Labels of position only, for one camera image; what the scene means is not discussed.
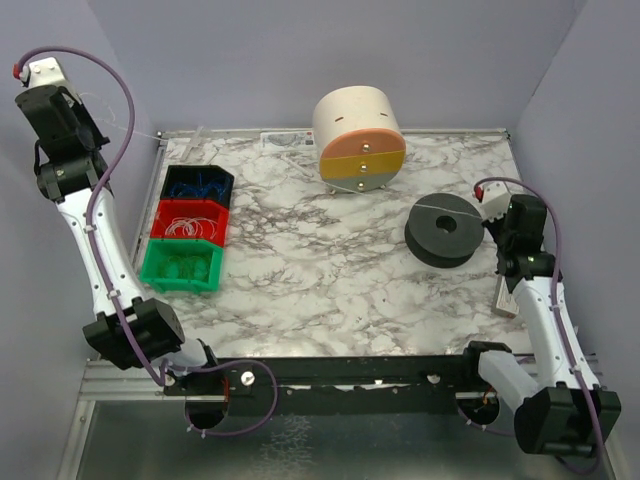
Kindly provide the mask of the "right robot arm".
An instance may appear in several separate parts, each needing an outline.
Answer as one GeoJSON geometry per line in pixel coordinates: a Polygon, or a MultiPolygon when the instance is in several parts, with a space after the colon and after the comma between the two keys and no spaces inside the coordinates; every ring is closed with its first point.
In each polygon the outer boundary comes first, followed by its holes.
{"type": "Polygon", "coordinates": [[[525,321],[537,374],[508,347],[470,343],[478,376],[514,414],[514,433],[528,454],[594,458],[621,413],[577,339],[564,299],[557,256],[543,250],[548,209],[539,198],[476,188],[483,225],[497,246],[498,272],[525,321]]]}

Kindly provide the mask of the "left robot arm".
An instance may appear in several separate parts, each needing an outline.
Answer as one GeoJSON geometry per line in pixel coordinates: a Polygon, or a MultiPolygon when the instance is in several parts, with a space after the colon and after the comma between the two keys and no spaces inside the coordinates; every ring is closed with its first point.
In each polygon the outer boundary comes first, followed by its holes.
{"type": "Polygon", "coordinates": [[[33,87],[15,102],[47,157],[35,167],[41,193],[69,226],[91,284],[95,319],[84,326],[87,343],[116,367],[168,361],[183,375],[215,365],[201,340],[186,338],[173,308],[144,293],[117,225],[110,187],[96,186],[107,170],[108,143],[84,104],[63,86],[33,87]]]}

